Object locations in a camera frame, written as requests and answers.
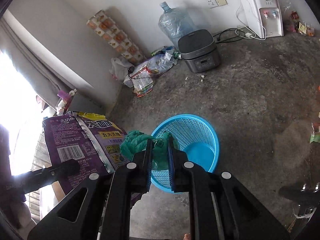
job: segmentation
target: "white plastic bag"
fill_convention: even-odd
[[[112,69],[110,69],[110,73],[113,78],[119,80],[120,82],[124,81],[124,78],[128,75],[128,68],[133,66],[129,61],[127,61],[124,57],[113,57],[111,59]]]

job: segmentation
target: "barcode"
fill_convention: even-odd
[[[72,145],[62,148],[57,148],[61,162],[68,161],[70,159],[79,160],[84,158],[84,154],[79,145]]]

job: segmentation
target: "light switch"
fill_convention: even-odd
[[[216,0],[218,6],[226,5],[228,4],[226,0]]]

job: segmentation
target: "purple snack bag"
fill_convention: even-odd
[[[52,165],[75,159],[80,164],[77,175],[59,180],[68,194],[91,173],[113,173],[129,162],[120,152],[127,134],[104,115],[75,113],[54,116],[43,121],[44,138]],[[141,194],[132,194],[132,204]]]

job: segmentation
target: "white water dispenser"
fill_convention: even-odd
[[[278,0],[241,0],[248,26],[261,39],[283,36]]]

